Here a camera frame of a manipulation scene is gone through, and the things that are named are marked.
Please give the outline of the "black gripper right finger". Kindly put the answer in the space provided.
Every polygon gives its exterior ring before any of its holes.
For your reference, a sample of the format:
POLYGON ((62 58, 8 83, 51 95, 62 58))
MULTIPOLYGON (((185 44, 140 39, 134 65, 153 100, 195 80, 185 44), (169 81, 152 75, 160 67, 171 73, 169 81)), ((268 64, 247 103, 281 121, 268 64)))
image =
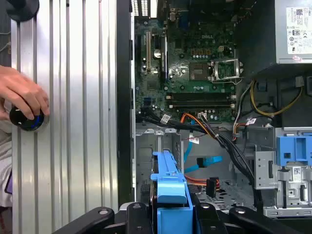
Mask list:
POLYGON ((243 206, 234 206, 225 214, 212 203, 199 203, 195 206, 195 221, 197 234, 301 233, 243 206))

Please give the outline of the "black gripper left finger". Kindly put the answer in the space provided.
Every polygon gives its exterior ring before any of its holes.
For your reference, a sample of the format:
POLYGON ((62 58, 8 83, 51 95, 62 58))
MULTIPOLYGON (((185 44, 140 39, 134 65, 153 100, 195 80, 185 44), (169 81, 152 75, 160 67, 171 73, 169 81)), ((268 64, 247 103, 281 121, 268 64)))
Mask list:
POLYGON ((115 213, 108 207, 97 207, 56 230, 56 234, 152 234, 143 203, 130 203, 125 210, 115 213))

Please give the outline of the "person's bare hand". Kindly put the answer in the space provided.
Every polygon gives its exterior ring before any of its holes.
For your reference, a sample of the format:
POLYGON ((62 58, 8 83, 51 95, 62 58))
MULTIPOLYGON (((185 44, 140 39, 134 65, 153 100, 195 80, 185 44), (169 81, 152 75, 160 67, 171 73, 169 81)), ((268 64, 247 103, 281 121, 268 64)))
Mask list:
POLYGON ((50 115, 49 98, 46 92, 24 74, 14 68, 0 67, 0 119, 9 120, 4 103, 17 107, 28 119, 43 113, 50 115))

